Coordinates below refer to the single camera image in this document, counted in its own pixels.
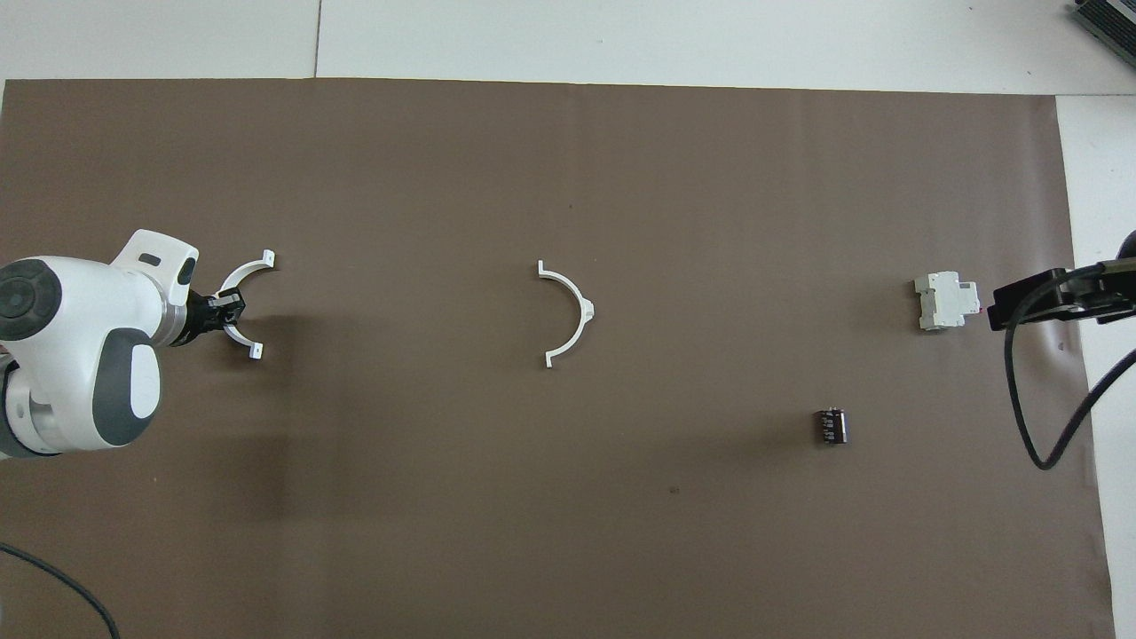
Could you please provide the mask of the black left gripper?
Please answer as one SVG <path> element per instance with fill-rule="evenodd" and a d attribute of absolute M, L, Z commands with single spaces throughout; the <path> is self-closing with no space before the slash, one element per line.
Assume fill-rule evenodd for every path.
<path fill-rule="evenodd" d="M 189 345 L 203 333 L 239 324 L 244 304 L 239 288 L 224 288 L 216 296 L 187 294 L 184 320 L 170 347 Z"/>

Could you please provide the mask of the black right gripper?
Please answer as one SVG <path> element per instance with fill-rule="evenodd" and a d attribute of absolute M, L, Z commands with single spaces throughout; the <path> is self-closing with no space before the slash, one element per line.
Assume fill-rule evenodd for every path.
<path fill-rule="evenodd" d="M 1096 320 L 1101 325 L 1135 315 L 1135 233 L 1124 239 L 1118 255 L 1079 269 L 1053 268 L 997 288 L 989 306 L 989 330 L 1006 330 L 1022 302 L 1019 323 L 1049 320 Z"/>

